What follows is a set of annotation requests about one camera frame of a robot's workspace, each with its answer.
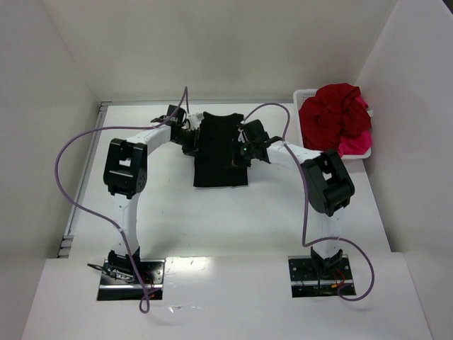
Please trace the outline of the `black t shirt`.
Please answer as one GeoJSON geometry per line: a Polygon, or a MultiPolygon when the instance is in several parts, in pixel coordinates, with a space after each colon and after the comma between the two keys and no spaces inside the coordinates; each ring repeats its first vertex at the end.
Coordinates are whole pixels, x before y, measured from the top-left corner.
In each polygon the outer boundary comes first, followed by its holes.
{"type": "Polygon", "coordinates": [[[225,116],[203,113],[194,160],[194,187],[226,188],[248,185],[247,167],[238,166],[234,162],[239,124],[242,121],[243,115],[238,113],[225,116]]]}

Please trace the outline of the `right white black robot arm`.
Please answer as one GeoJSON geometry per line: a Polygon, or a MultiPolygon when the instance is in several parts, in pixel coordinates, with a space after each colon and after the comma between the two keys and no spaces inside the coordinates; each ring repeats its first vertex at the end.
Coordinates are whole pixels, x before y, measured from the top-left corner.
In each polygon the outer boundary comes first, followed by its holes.
{"type": "Polygon", "coordinates": [[[253,159],[277,164],[304,175],[304,203],[313,209],[319,238],[310,244],[312,268],[320,275],[332,271],[340,263],[343,250],[339,238],[343,231],[343,216],[355,187],[345,165],[335,150],[317,152],[270,137],[259,120],[239,126],[234,161],[250,166],[253,159]]]}

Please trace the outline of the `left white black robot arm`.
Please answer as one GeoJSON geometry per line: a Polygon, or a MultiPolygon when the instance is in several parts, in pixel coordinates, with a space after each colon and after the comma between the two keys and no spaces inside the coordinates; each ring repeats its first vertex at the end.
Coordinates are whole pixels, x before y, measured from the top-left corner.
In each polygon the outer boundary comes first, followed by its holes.
{"type": "Polygon", "coordinates": [[[160,146],[173,142],[183,151],[195,151],[203,114],[189,114],[170,105],[167,114],[153,119],[149,126],[125,140],[110,141],[103,182],[113,197],[113,221],[120,236],[108,254],[108,268],[137,278],[140,246],[137,237],[137,208],[147,184],[148,156],[160,146]]]}

